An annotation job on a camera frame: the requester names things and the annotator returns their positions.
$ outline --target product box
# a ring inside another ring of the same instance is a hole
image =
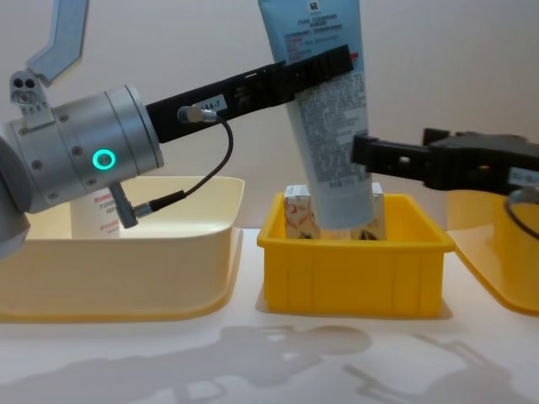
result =
[[[306,185],[291,185],[285,192],[286,237],[323,240],[386,240],[384,194],[379,183],[372,184],[374,220],[366,226],[350,230],[320,229],[312,209]]]

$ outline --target white plastic tray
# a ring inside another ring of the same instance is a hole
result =
[[[199,178],[125,183],[133,204]],[[69,205],[30,217],[21,249],[0,261],[0,320],[115,322],[180,319],[224,306],[241,248],[234,221],[244,182],[214,178],[113,240],[73,240]]]

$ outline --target screw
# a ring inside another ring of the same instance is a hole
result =
[[[33,168],[34,170],[41,170],[41,169],[43,168],[43,163],[40,162],[39,160],[34,160],[34,161],[32,162],[32,168]]]
[[[75,146],[71,149],[73,156],[79,157],[83,154],[83,149],[79,146]]]

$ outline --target white tabletop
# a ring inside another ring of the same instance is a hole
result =
[[[456,255],[446,257],[449,318],[281,316],[255,309],[257,233],[244,232],[232,300],[209,316],[1,325],[0,403],[539,402],[539,318],[501,307]]]

